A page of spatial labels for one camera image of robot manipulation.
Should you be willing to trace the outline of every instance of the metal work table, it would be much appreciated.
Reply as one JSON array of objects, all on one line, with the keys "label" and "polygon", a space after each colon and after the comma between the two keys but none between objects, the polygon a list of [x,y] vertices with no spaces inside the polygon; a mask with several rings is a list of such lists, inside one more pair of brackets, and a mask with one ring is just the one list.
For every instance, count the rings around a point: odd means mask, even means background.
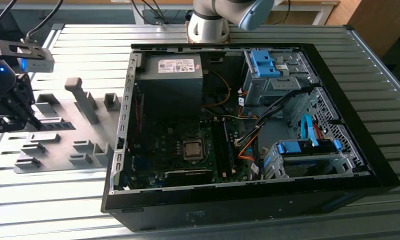
[{"label": "metal work table", "polygon": [[[132,43],[184,43],[186,27],[55,26],[46,47],[56,71],[88,79],[88,91],[122,96]],[[232,28],[234,42],[314,43],[400,178],[400,84],[357,33],[341,26]],[[34,88],[64,91],[62,80]],[[8,140],[0,134],[0,142]],[[400,239],[400,187],[326,215],[132,233],[100,212],[106,169],[16,174],[22,139],[0,145],[0,239]]]}]

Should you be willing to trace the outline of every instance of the yellow wire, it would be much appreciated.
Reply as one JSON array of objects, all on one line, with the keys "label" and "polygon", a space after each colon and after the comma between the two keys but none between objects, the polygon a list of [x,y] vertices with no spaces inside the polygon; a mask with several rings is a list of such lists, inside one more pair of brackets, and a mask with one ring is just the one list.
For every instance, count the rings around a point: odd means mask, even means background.
[{"label": "yellow wire", "polygon": [[240,106],[240,108],[239,108],[239,117],[240,117],[240,118],[244,118],[244,119],[250,118],[250,116],[243,116],[240,113],[242,113],[242,106]]},{"label": "yellow wire", "polygon": [[210,72],[215,73],[216,76],[220,78],[220,80],[224,82],[224,84],[227,86],[228,93],[227,93],[227,97],[226,97],[224,101],[222,101],[219,103],[214,103],[214,104],[202,105],[202,107],[207,107],[207,108],[216,107],[216,106],[224,104],[228,101],[228,99],[230,99],[230,97],[232,95],[232,89],[230,88],[228,82],[226,81],[226,79],[223,78],[223,76],[216,71],[214,71],[214,70],[210,70]]}]

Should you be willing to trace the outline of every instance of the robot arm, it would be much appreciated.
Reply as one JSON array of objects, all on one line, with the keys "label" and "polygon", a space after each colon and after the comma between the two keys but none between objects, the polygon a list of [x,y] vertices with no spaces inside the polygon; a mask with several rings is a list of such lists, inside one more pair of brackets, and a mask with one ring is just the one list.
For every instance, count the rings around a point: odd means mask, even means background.
[{"label": "robot arm", "polygon": [[223,43],[230,37],[228,21],[246,31],[267,19],[275,0],[194,0],[188,37],[194,43]]}]

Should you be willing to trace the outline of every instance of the blue plastic latch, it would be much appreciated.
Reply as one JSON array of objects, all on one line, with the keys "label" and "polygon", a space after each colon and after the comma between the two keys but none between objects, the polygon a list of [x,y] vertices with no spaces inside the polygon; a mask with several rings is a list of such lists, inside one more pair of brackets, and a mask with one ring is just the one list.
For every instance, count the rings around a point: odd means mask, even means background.
[{"label": "blue plastic latch", "polygon": [[335,145],[338,151],[343,150],[343,144],[342,144],[341,140],[335,139],[334,140],[334,145]]},{"label": "blue plastic latch", "polygon": [[283,145],[282,145],[282,144],[278,144],[278,150],[279,150],[279,153],[280,153],[280,154],[284,154],[284,153],[286,153],[286,149],[283,148]]},{"label": "blue plastic latch", "polygon": [[266,162],[264,162],[264,167],[267,166],[267,164],[270,163],[271,160],[272,160],[272,157],[268,156],[268,157],[267,157],[267,160],[266,160]]},{"label": "blue plastic latch", "polygon": [[302,147],[298,141],[282,142],[287,154],[300,153]]},{"label": "blue plastic latch", "polygon": [[254,50],[252,62],[258,69],[258,76],[260,78],[278,78],[280,77],[280,71],[276,70],[275,59],[266,50]]}]

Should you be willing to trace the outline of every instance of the cable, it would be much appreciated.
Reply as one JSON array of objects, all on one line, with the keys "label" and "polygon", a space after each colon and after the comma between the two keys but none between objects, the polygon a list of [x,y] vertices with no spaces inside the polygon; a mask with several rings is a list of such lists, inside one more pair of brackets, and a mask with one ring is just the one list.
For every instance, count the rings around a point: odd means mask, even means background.
[{"label": "cable", "polygon": [[152,13],[159,17],[159,19],[162,19],[163,23],[166,24],[167,20],[166,20],[164,16],[158,12],[156,9],[154,9],[154,7],[150,5],[150,3],[146,0],[142,0],[142,2],[148,6]]},{"label": "cable", "polygon": [[[214,98],[215,98],[215,103],[216,103],[216,104],[220,103],[219,96],[215,95]],[[226,109],[226,107],[224,107],[223,105],[219,105],[218,107],[220,107],[220,109],[223,110],[224,114],[231,114],[231,113],[227,111],[227,109]]]},{"label": "cable", "polygon": [[238,155],[238,158],[240,158],[240,157],[246,157],[246,156],[243,156],[243,153],[246,152],[246,150],[248,149],[248,147],[250,147],[250,145],[251,145],[251,143],[254,142],[254,140],[258,138],[258,136],[259,136],[259,133],[256,133],[256,135],[251,138],[251,140],[247,142],[247,144],[246,144],[246,146],[244,146],[244,148],[242,149],[242,151],[239,152],[239,155]]},{"label": "cable", "polygon": [[155,6],[158,7],[159,12],[162,13],[163,23],[164,23],[164,24],[168,24],[167,19],[166,19],[164,12],[162,11],[162,9],[160,9],[160,7],[159,7],[159,4],[158,4],[156,0],[152,0],[152,1],[154,1]]},{"label": "cable", "polygon": [[287,0],[287,5],[288,5],[288,7],[287,7],[287,12],[286,12],[286,17],[284,17],[284,19],[282,21],[274,23],[274,25],[276,25],[276,24],[286,24],[286,22],[288,20],[288,17],[290,17],[290,13],[291,13],[291,5],[292,5],[291,0]]},{"label": "cable", "polygon": [[223,76],[222,76],[216,71],[214,71],[214,70],[210,70],[210,72],[214,73],[214,74],[216,74],[216,76],[218,76],[218,77],[220,78],[220,80],[224,82],[224,84],[226,84],[226,86],[227,86],[227,91],[228,91],[228,93],[227,93],[226,99],[224,99],[222,102],[215,103],[215,104],[206,104],[206,105],[202,105],[202,107],[207,107],[207,108],[215,107],[215,106],[219,106],[219,105],[224,104],[224,103],[228,101],[228,99],[230,99],[230,97],[231,97],[231,95],[232,95],[232,89],[230,88],[228,82],[226,81],[226,79],[223,78]]},{"label": "cable", "polygon": [[203,109],[207,110],[208,113],[212,114],[214,116],[228,117],[228,118],[234,118],[234,119],[239,119],[239,120],[248,120],[247,118],[238,117],[238,116],[234,116],[234,115],[218,114],[216,112],[212,112],[210,109],[207,109],[207,107],[203,107]]},{"label": "cable", "polygon": [[236,144],[243,143],[250,136],[252,136],[256,132],[260,131],[262,127],[266,124],[266,119],[268,119],[271,116],[274,116],[278,112],[282,111],[286,102],[295,97],[299,94],[308,93],[315,89],[315,87],[308,86],[303,87],[300,90],[294,90],[290,93],[287,93],[283,97],[279,98],[278,101],[275,101],[266,109],[266,111],[262,113],[262,115],[258,117],[256,123],[255,123],[255,128],[248,132],[246,136],[243,136],[238,141]]},{"label": "cable", "polygon": [[48,23],[48,21],[51,20],[51,18],[54,17],[54,15],[56,14],[56,12],[60,10],[60,7],[63,5],[64,0],[59,0],[58,4],[54,8],[54,10],[50,12],[50,14],[47,15],[46,19],[40,22],[40,24],[32,29],[30,30],[30,32],[27,33],[27,37],[26,40],[30,40],[34,36],[34,34],[44,27],[44,25]]},{"label": "cable", "polygon": [[155,25],[155,24],[152,24],[152,23],[146,19],[144,15],[142,14],[142,12],[140,12],[140,10],[139,10],[139,7],[136,6],[135,1],[131,1],[131,4],[132,4],[132,6],[134,6],[134,8],[135,8],[135,11],[136,11],[138,14],[140,15],[142,19],[146,21],[146,23],[148,23],[150,25]]},{"label": "cable", "polygon": [[16,4],[18,0],[12,0],[8,5],[6,6],[3,12],[0,13],[0,23],[3,21],[3,18],[6,17],[6,15],[8,14],[8,12],[11,11],[14,5]]},{"label": "cable", "polygon": [[[240,118],[246,118],[246,119],[247,119],[250,116],[243,116],[243,114],[242,114],[242,108],[243,108],[243,107],[240,106],[240,107],[239,107],[239,117],[240,117]],[[255,116],[255,115],[252,115],[252,119],[258,120],[258,119],[259,119],[259,117],[258,117],[258,116]]]},{"label": "cable", "polygon": [[325,139],[326,137],[323,136],[323,133],[322,133],[322,130],[321,130],[318,124],[314,123],[313,126],[314,126],[314,129],[317,131],[319,139]]},{"label": "cable", "polygon": [[178,13],[176,13],[176,15],[175,15],[175,17],[174,17],[174,19],[172,19],[172,23],[175,23],[175,20],[176,20],[176,18],[179,17],[180,12],[182,12],[182,10],[178,10]]}]

